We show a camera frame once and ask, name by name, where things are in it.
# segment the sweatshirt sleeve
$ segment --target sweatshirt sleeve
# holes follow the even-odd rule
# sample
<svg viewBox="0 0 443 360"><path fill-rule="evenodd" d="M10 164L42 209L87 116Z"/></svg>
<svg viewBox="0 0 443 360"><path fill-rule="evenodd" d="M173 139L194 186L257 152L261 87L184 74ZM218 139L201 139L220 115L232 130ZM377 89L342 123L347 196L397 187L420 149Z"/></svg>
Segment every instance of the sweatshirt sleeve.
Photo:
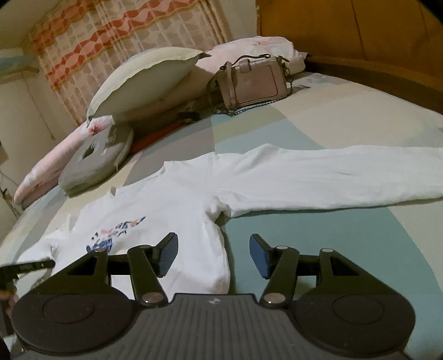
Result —
<svg viewBox="0 0 443 360"><path fill-rule="evenodd" d="M227 216L259 210L372 207L443 196L443 149L358 145L213 154L214 196Z"/></svg>
<svg viewBox="0 0 443 360"><path fill-rule="evenodd" d="M60 228L48 235L42 236L38 242L20 255L17 262L54 260L54 253L57 251L58 245L69 240L76 221L77 217L69 214Z"/></svg>

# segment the pillow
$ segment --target pillow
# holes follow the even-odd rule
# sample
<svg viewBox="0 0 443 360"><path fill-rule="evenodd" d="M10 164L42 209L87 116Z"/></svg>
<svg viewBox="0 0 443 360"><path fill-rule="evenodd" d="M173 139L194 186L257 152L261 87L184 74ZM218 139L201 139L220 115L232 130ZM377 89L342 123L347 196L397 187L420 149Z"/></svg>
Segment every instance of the pillow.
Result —
<svg viewBox="0 0 443 360"><path fill-rule="evenodd" d="M118 171L133 138L127 124L113 125L88 138L64 168L58 184L73 196L102 183Z"/></svg>
<svg viewBox="0 0 443 360"><path fill-rule="evenodd" d="M289 60L288 68L291 74L304 70L306 54L294 50L293 44L279 36L254 36L252 38L234 40L220 44L206 52L210 57L197 61L192 71L158 101L146 104L140 108L128 111L122 119L125 121L140 121L170 110L175 106L195 100L206 93L206 85L226 61L234 62L240 56L271 54L283 56Z"/></svg>
<svg viewBox="0 0 443 360"><path fill-rule="evenodd" d="M81 124L71 134L69 134L62 142L54 147L46 156L41 159L32 170L25 176L24 180L18 187L14 194L14 202L17 205L22 205L22 202L33 196L33 201L38 197L43 196L41 189L51 190L48 188L48 182L52 188L57 184L52 180L61 174L66 164L71 160L77 149L83 144L85 139L93 136L102 130L112 126L114 119L112 116L96 117L92 120L89 127L86 127L86 123Z"/></svg>
<svg viewBox="0 0 443 360"><path fill-rule="evenodd" d="M119 115L159 100L201 57L201 50L184 47L149 49L121 64L103 83L87 111L88 121L101 115Z"/></svg>

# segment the round cushion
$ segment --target round cushion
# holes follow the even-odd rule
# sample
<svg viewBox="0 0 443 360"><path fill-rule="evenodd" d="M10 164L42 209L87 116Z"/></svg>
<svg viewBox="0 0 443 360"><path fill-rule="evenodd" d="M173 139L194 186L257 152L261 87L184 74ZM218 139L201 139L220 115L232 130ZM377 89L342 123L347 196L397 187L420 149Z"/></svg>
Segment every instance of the round cushion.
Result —
<svg viewBox="0 0 443 360"><path fill-rule="evenodd" d="M70 196L97 185L118 171L132 145L134 131L113 125L86 139L64 168L58 184Z"/></svg>

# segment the pink handbag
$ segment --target pink handbag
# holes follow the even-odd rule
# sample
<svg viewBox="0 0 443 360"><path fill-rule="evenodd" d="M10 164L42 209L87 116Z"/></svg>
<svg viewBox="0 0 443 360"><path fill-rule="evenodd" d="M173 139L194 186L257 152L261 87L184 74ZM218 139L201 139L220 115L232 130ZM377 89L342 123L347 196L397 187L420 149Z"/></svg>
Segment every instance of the pink handbag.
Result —
<svg viewBox="0 0 443 360"><path fill-rule="evenodd" d="M290 73L283 60L288 62L281 56L262 54L243 55L233 64L226 62L208 84L211 87L217 83L223 97L223 105L216 112L234 116L290 95L292 83L288 91L286 82Z"/></svg>

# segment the wooden headboard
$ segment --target wooden headboard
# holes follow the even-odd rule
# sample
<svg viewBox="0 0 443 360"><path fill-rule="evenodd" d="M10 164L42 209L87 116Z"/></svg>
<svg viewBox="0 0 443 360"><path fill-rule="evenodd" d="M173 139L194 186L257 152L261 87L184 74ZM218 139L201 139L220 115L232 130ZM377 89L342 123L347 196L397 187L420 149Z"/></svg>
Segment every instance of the wooden headboard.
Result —
<svg viewBox="0 0 443 360"><path fill-rule="evenodd" d="M307 69L443 113L443 25L417 0L256 0L258 32L309 52Z"/></svg>

